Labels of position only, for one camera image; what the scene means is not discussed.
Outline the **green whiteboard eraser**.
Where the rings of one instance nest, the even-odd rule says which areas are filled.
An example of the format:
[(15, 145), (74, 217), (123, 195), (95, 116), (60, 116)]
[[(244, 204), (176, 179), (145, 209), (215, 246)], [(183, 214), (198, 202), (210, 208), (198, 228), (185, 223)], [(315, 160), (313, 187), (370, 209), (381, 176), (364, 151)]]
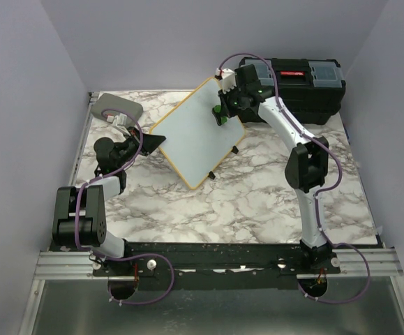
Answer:
[(227, 122), (228, 118), (225, 115), (225, 113), (223, 112), (221, 105), (215, 105), (212, 108), (211, 112), (214, 115), (218, 126), (222, 126), (223, 124), (225, 124)]

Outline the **yellow framed whiteboard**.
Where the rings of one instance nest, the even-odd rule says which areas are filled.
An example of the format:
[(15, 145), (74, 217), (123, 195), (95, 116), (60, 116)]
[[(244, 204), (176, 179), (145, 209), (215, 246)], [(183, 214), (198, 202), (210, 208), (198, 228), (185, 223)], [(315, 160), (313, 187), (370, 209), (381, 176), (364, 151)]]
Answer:
[(246, 134), (238, 117), (219, 126), (212, 109), (220, 105), (220, 85), (206, 79), (149, 130), (163, 135), (161, 153), (191, 190), (198, 188), (209, 173), (230, 154)]

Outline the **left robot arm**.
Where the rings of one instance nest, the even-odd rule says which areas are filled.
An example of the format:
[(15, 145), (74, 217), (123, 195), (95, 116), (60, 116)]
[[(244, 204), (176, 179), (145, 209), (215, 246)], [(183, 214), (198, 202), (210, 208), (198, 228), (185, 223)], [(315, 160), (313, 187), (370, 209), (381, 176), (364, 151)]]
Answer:
[(122, 194), (127, 187), (126, 169), (137, 156), (148, 156), (166, 141), (164, 135), (141, 133), (130, 127), (123, 142), (102, 137), (93, 145), (97, 167), (95, 177), (81, 187), (57, 190), (52, 240), (57, 246), (89, 250), (109, 258), (109, 267), (124, 276), (133, 267), (127, 242), (108, 231), (105, 202)]

